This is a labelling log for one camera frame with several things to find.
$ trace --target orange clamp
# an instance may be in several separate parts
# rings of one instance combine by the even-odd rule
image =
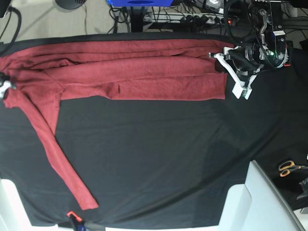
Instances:
[[[78,222],[82,222],[82,219],[81,219],[79,216],[77,216],[73,211],[69,211],[66,215],[67,215],[68,217],[70,217],[71,215],[73,215],[73,216],[76,218],[76,220],[77,220]]]

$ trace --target red long-sleeve shirt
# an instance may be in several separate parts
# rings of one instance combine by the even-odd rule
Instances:
[[[55,139],[60,100],[100,95],[113,100],[224,99],[226,75],[209,52],[214,40],[91,41],[37,46],[0,58],[16,89],[4,100],[28,117],[52,168],[80,207],[98,204]]]

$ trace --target black cable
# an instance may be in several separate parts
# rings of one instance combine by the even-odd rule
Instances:
[[[175,7],[169,7],[169,8],[175,10],[178,13],[181,13],[183,15],[184,19],[186,18],[186,16],[183,14],[183,12],[177,10]]]
[[[127,27],[127,33],[130,33],[130,22],[128,20],[126,20],[126,27]]]
[[[231,39],[232,42],[234,43],[234,45],[236,45],[236,46],[241,46],[241,47],[242,47],[242,46],[249,46],[250,43],[244,43],[244,42],[238,41],[238,40],[234,37],[234,35],[233,35],[233,33],[232,33],[232,30],[231,30],[231,27],[230,27],[230,25],[229,25],[229,23],[228,23],[228,19],[229,19],[228,12],[229,12],[229,9],[230,9],[230,7],[231,7],[233,4],[235,4],[235,3],[238,2],[238,1],[240,1],[240,0],[229,0],[229,1],[226,3],[225,9],[224,9],[224,14],[223,14],[223,18],[224,18],[224,22],[225,22],[224,25],[225,25],[225,28],[226,28],[226,30],[227,30],[227,33],[228,33],[230,39]]]
[[[308,13],[306,13],[306,11],[303,10],[303,8],[300,8],[302,10],[302,12],[304,12],[305,15],[308,16]]]
[[[110,31],[112,31],[112,29],[114,28],[115,26],[113,26],[112,28],[110,28],[110,30],[108,30],[107,34],[110,33]]]
[[[114,34],[117,33],[117,24],[118,24],[118,21],[119,21],[119,16],[116,16],[115,18],[116,18],[115,19],[115,26],[114,26],[114,31],[113,31]]]
[[[169,17],[169,20],[171,20],[171,17],[170,17],[170,15],[167,13],[167,11],[166,11],[166,8],[165,8],[165,7],[163,7],[163,11],[165,11],[166,17],[167,17],[167,18]]]
[[[124,17],[124,20],[123,21],[117,21],[118,23],[125,23],[127,20],[128,20],[128,14],[124,14],[123,12],[124,8],[113,8],[112,6],[110,6],[110,10],[109,10],[109,15],[110,17],[113,19],[113,20],[116,20],[116,16],[112,16],[111,12],[113,13],[117,13],[117,12],[120,12],[120,14],[122,13],[123,14],[123,17]]]
[[[248,59],[246,59],[246,57],[238,52],[236,52],[236,50],[230,50],[229,51],[229,55],[235,59],[238,59],[240,60],[241,62],[243,62],[243,64],[253,70],[253,71],[256,71],[258,69],[258,66],[253,64],[251,61],[249,61]]]
[[[191,12],[189,11],[189,9],[188,9],[188,6],[186,6],[184,3],[182,3],[182,5],[183,5],[183,8],[184,8],[184,10],[185,10],[186,13],[191,13]]]
[[[21,13],[19,10],[17,10],[16,8],[14,7],[9,7],[8,9],[9,11],[11,12],[14,12],[17,17],[18,17],[18,23],[17,23],[17,28],[16,28],[16,31],[15,31],[15,34],[11,40],[11,42],[9,43],[9,45],[3,50],[0,52],[0,56],[2,56],[5,52],[7,52],[10,48],[12,48],[12,46],[14,45],[15,41],[16,41],[16,38],[18,36],[18,33],[20,31],[20,27],[21,27],[21,22],[22,22],[22,17],[21,17]]]
[[[221,24],[220,18],[217,17],[217,14],[215,14],[215,13],[213,13],[213,14],[216,17],[215,21],[217,21],[219,23],[219,25],[220,25],[220,35],[221,35],[221,33],[222,33],[222,24]]]
[[[285,4],[282,5],[282,8],[283,8],[282,13],[285,14],[288,18],[291,18],[291,16],[287,13],[287,8]]]
[[[159,9],[158,9],[157,22],[158,22],[158,19],[159,19],[160,9],[161,9],[161,7],[159,7]]]
[[[86,4],[85,4],[84,9],[85,9],[85,14],[86,14],[86,16],[85,16],[85,30],[86,30],[86,35],[87,35],[88,34],[88,28],[87,28],[88,10],[87,10],[87,5]]]
[[[194,8],[192,7],[191,8],[192,9],[192,13],[194,14],[194,13],[197,13],[195,10],[194,10]]]
[[[300,32],[302,32],[303,36],[304,36],[305,39],[307,40],[307,36],[306,36],[305,33],[303,32],[303,30],[308,30],[308,29],[294,29],[294,30],[289,31],[289,32],[287,32],[287,33],[285,33],[285,34],[287,35],[287,34],[291,34],[291,33],[295,32],[295,31],[300,31]]]
[[[161,26],[163,26],[164,24],[166,24],[166,23],[170,23],[170,22],[174,22],[174,21],[177,21],[177,22],[181,22],[181,20],[180,19],[172,19],[172,20],[168,20],[168,21],[166,21],[166,22],[163,22],[162,24],[161,24]]]
[[[157,23],[157,20],[156,20],[156,17],[155,17],[154,7],[152,7],[152,12],[153,12],[153,18],[154,18],[154,21]]]
[[[6,29],[8,28],[8,25],[9,25],[10,20],[11,20],[11,16],[12,16],[12,12],[10,12],[9,19],[8,19],[8,21],[7,21],[7,23],[6,23],[5,27],[4,27],[4,29],[3,29],[2,33],[1,33],[1,35],[0,35],[0,40],[1,40],[1,38],[2,38],[2,36],[3,36],[3,34],[4,34],[4,32],[5,32]]]
[[[203,31],[205,31],[205,32],[207,33],[208,30],[219,28],[218,26],[216,26],[216,24],[217,24],[217,23],[213,24],[212,26],[206,28],[205,30],[203,29]]]

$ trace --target cable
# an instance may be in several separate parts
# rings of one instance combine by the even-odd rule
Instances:
[[[192,10],[192,13],[193,13],[193,14],[194,14],[194,13],[197,13],[197,12],[194,10],[193,7],[191,7],[191,10]]]
[[[288,18],[291,18],[291,16],[287,13],[288,9],[286,8],[286,4],[282,5],[282,13],[285,14]]]
[[[302,10],[302,12],[304,12],[305,15],[308,16],[308,13],[306,13],[306,11],[303,10],[303,8],[300,8]]]
[[[5,27],[4,27],[4,29],[3,29],[2,33],[1,33],[1,35],[0,35],[0,40],[1,40],[1,38],[2,38],[2,36],[3,36],[3,34],[4,34],[4,32],[6,31],[6,28],[8,28],[8,25],[9,25],[10,20],[11,20],[11,16],[12,16],[12,12],[10,12],[9,19],[8,19],[8,21],[7,21],[7,23],[6,23]]]
[[[161,7],[159,7],[159,9],[158,9],[157,22],[158,22],[158,19],[159,19],[160,9],[161,9]]]
[[[308,30],[308,28],[287,28],[287,30]]]
[[[220,25],[220,35],[221,35],[221,33],[222,33],[222,24],[221,24],[220,18],[217,17],[217,14],[215,14],[215,13],[213,13],[213,14],[214,14],[215,17],[216,17],[214,21],[217,21],[216,19],[218,19],[218,23],[219,23],[219,25]]]
[[[171,17],[170,17],[170,15],[167,13],[167,11],[166,11],[166,8],[165,8],[165,7],[163,7],[163,11],[165,11],[166,17],[169,17],[169,20],[171,20]]]
[[[181,13],[183,15],[183,17],[186,18],[186,16],[183,14],[183,12],[177,10],[175,7],[169,7],[169,8],[175,10],[178,13]]]
[[[307,36],[306,36],[305,33],[303,32],[303,30],[308,30],[308,29],[294,29],[294,30],[289,31],[289,32],[287,32],[287,33],[285,33],[285,34],[287,35],[287,34],[291,34],[291,33],[295,32],[295,31],[300,31],[300,32],[302,32],[303,36],[304,36],[305,39],[307,40]]]
[[[17,23],[17,28],[16,28],[16,31],[15,31],[15,34],[11,40],[11,42],[9,43],[9,45],[3,50],[0,52],[0,56],[2,56],[5,52],[7,52],[10,48],[12,48],[12,46],[14,45],[15,41],[16,41],[16,38],[18,36],[18,33],[20,31],[20,27],[21,27],[21,22],[22,22],[22,17],[21,17],[21,13],[19,10],[17,10],[16,8],[14,7],[9,7],[8,9],[9,11],[11,12],[14,12],[17,17],[18,17],[18,23]]]
[[[184,8],[186,13],[192,13],[192,12],[189,11],[188,7],[184,3],[182,3],[181,7]]]
[[[154,7],[152,7],[152,12],[153,12],[153,18],[154,18],[154,21],[157,23],[157,20],[156,20],[156,17],[155,17]]]
[[[129,21],[128,21],[128,12],[125,12],[125,8],[114,8],[113,6],[109,6],[110,9],[109,9],[109,15],[110,17],[114,20],[114,26],[107,32],[107,34],[110,33],[110,31],[113,29],[113,33],[117,33],[117,30],[118,30],[118,23],[125,23],[127,25],[127,31],[128,33],[130,33],[130,24],[129,24]],[[120,21],[120,16],[123,15],[123,21]]]
[[[84,7],[84,10],[85,10],[85,31],[86,31],[86,35],[88,34],[88,29],[87,29],[87,17],[88,17],[88,10],[87,10],[87,5],[85,4],[85,7]]]
[[[229,51],[229,55],[233,58],[236,58],[238,60],[240,60],[241,62],[243,62],[243,64],[253,70],[253,71],[256,71],[258,69],[258,66],[253,64],[251,61],[249,61],[248,59],[246,59],[246,57],[238,52],[236,52],[236,50],[230,50]]]
[[[229,0],[227,3],[226,3],[226,5],[225,5],[225,10],[224,10],[224,14],[223,14],[223,18],[224,18],[224,22],[225,22],[225,28],[226,28],[226,30],[227,30],[227,33],[228,33],[228,35],[229,35],[229,37],[231,38],[231,40],[233,41],[233,43],[236,45],[236,46],[248,46],[248,45],[250,45],[250,44],[247,44],[247,43],[243,43],[243,42],[240,42],[240,41],[238,41],[235,37],[234,37],[234,35],[233,35],[233,33],[232,33],[232,30],[231,30],[231,27],[230,27],[230,25],[229,25],[229,23],[228,23],[228,19],[229,19],[229,16],[228,16],[228,12],[229,12],[229,9],[230,9],[230,7],[234,4],[234,3],[236,3],[236,2],[238,2],[238,1],[240,1],[240,0]]]
[[[163,23],[161,24],[161,26],[163,26],[163,25],[166,24],[166,23],[170,23],[170,22],[174,22],[174,21],[180,22],[181,20],[180,20],[180,19],[168,20],[168,21],[166,21],[166,22],[163,22]]]
[[[113,26],[112,28],[110,28],[110,30],[108,30],[107,34],[110,33],[110,31],[112,31],[112,29],[114,28],[115,26]]]

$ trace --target black base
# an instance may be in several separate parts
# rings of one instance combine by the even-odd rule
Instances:
[[[56,0],[58,6],[66,10],[73,10],[82,6],[87,0]]]
[[[299,44],[302,46],[304,51],[308,51],[308,39],[301,41]]]
[[[9,8],[11,1],[12,0],[0,0],[0,18],[3,18],[5,16],[5,13]]]

